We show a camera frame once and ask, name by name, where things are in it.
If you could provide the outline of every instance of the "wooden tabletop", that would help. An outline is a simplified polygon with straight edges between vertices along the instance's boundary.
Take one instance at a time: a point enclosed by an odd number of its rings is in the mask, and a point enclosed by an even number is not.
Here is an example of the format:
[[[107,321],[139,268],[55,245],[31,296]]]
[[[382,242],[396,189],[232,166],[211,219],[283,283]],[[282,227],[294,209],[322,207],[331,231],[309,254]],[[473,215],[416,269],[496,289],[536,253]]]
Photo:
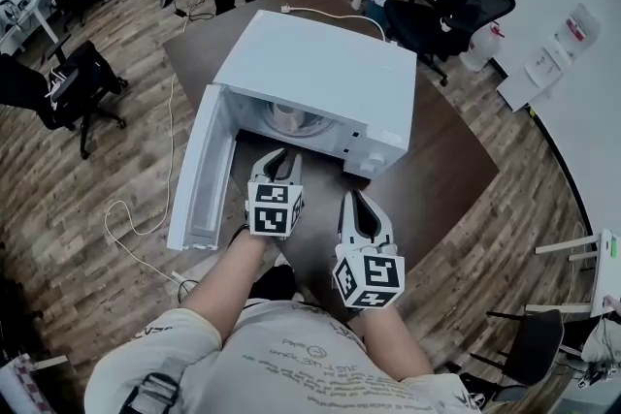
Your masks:
[[[257,0],[210,21],[191,24],[164,48],[194,109],[198,110],[206,85],[213,81],[255,13],[259,9],[279,12],[285,3],[337,16],[356,14],[344,0]],[[377,28],[364,19],[332,19],[314,13],[296,16],[379,38]],[[252,164],[281,146],[283,143],[266,137],[240,133],[231,177],[243,192]],[[381,177],[367,181],[346,175],[343,162],[336,158],[285,146],[303,155],[306,208],[281,249],[298,281],[342,320],[348,316],[333,288],[330,269],[336,264],[339,209],[347,190],[363,189],[391,218],[408,271],[448,234],[498,172],[466,123],[420,72],[409,152]]]

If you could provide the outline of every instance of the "microwave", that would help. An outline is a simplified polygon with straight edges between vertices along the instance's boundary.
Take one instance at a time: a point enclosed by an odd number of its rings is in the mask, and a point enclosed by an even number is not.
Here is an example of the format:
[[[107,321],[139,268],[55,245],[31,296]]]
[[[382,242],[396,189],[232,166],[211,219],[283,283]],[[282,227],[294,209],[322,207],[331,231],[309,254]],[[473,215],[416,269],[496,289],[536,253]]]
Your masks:
[[[408,151],[415,74],[416,54],[395,44],[259,11],[203,94],[167,246],[217,249],[240,130],[338,157],[350,174],[384,174]]]

